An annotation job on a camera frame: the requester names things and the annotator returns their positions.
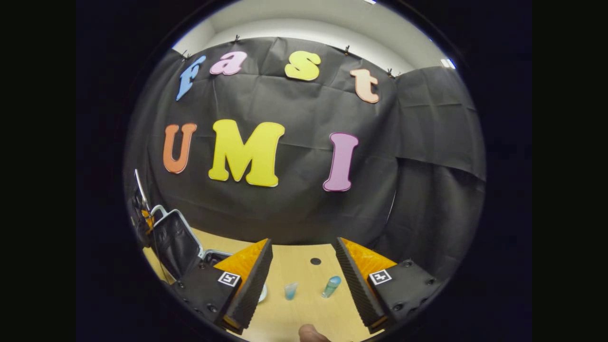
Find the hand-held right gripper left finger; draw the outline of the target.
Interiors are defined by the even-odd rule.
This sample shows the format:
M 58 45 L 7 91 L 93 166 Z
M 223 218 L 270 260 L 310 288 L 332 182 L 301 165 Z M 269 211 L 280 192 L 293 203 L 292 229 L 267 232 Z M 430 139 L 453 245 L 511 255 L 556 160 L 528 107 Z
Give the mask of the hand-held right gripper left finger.
M 272 259 L 268 238 L 237 253 L 207 249 L 171 290 L 204 324 L 241 335 L 264 292 Z

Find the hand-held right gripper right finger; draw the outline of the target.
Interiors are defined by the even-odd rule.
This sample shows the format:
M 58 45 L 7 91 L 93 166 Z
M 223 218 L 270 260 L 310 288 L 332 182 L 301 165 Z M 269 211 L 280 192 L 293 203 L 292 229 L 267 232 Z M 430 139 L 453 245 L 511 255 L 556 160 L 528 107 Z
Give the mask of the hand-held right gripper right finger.
M 443 282 L 411 259 L 393 262 L 348 239 L 336 239 L 336 257 L 369 333 L 406 324 L 440 292 Z

